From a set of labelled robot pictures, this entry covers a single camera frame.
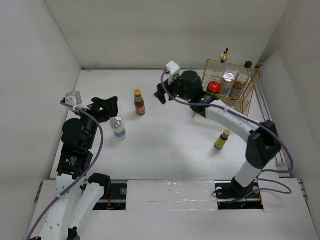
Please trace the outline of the blue-label salt shaker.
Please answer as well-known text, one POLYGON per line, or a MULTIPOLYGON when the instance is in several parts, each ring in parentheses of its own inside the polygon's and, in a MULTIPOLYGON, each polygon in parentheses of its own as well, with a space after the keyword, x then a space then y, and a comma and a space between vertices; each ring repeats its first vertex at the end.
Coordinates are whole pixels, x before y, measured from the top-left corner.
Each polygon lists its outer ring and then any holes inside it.
POLYGON ((124 122, 120 117, 112 117, 109 121, 109 124, 113 130, 114 136, 119 141, 123 141, 127 137, 127 131, 124 122))

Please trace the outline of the yellow-cap brown sauce bottle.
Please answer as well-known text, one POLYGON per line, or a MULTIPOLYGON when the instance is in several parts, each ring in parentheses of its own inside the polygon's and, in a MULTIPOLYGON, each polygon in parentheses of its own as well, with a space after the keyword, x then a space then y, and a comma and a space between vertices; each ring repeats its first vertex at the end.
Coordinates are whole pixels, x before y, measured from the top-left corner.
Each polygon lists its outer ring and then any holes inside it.
POLYGON ((139 88, 134 90, 134 105, 137 115, 143 116, 146 113, 145 102, 139 88))

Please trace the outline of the red-lid sauce jar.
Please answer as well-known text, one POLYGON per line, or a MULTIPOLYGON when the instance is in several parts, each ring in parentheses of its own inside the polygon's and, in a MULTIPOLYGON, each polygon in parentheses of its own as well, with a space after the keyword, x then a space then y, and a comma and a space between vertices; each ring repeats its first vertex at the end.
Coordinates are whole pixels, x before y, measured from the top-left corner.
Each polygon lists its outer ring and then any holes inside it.
POLYGON ((219 94, 220 91, 222 90, 222 86, 219 82, 217 81, 211 81, 207 85, 207 92, 211 94, 219 94))

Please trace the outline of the silver-lid white shaker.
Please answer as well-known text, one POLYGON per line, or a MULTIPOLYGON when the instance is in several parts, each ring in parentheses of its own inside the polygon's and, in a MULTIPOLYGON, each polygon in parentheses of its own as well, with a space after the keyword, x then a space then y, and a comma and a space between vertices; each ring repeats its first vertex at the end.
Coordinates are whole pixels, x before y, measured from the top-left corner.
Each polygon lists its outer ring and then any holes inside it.
POLYGON ((223 78, 221 80, 221 91, 220 91, 222 95, 229 94, 230 89, 233 85, 234 79, 235 79, 235 76, 230 72, 227 72, 223 75, 223 78))

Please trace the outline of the glass oil dispenser bottle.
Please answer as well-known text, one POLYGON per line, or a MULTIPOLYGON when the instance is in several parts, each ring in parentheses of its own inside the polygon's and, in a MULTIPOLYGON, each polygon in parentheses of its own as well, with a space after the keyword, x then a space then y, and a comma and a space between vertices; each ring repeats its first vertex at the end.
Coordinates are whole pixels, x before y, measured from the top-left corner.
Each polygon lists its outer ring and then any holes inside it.
POLYGON ((226 48, 225 51, 220 55, 220 72, 224 80, 229 81, 233 79, 233 75, 227 70, 227 60, 228 60, 229 48, 226 48))

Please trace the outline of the black-cap vinegar bottle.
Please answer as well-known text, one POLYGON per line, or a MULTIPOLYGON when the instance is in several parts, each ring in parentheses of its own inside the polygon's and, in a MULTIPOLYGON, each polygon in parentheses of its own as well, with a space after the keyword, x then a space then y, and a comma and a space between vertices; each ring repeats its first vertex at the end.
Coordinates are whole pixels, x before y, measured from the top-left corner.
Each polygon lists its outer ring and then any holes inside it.
POLYGON ((246 61, 244 67, 236 74, 233 85, 229 92, 229 97, 239 99, 244 92, 247 82, 251 80, 250 69, 252 67, 251 61, 246 61))

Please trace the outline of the small yellow-label bottle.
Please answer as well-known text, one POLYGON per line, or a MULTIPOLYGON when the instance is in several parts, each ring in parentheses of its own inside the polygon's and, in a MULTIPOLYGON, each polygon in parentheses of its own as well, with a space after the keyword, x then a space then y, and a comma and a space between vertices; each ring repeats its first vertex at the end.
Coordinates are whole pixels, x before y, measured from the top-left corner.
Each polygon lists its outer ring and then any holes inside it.
POLYGON ((220 135, 220 137, 217 139, 217 141, 215 142, 214 146, 217 149, 222 149, 225 146, 227 140, 229 139, 230 134, 231 134, 231 132, 229 130, 225 130, 220 135))

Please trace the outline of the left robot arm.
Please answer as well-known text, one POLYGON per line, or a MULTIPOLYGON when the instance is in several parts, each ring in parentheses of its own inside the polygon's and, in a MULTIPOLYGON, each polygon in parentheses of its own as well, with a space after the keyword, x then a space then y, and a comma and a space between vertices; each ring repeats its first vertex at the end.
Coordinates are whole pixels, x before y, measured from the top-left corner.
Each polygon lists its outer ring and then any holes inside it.
POLYGON ((110 176, 93 173, 88 180, 85 177, 103 148, 101 124, 118 115, 118 97, 94 97, 91 101, 83 105, 78 91, 66 94, 60 101, 77 117, 62 126, 55 198, 34 223, 28 240, 79 240, 81 228, 97 202, 111 194, 110 176))

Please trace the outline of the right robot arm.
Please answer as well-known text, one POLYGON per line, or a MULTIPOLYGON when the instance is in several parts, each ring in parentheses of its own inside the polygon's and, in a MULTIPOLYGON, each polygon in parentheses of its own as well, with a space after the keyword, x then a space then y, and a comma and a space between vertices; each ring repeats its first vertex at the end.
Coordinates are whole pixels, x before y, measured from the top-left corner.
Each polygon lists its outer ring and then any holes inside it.
POLYGON ((239 136, 246 143, 245 162, 226 191, 233 198, 254 193, 253 182, 282 148, 276 125, 272 121, 257 122, 227 106, 218 97, 204 92, 198 74, 192 70, 171 74, 164 69, 154 96, 162 104, 175 101, 188 106, 193 112, 239 136))

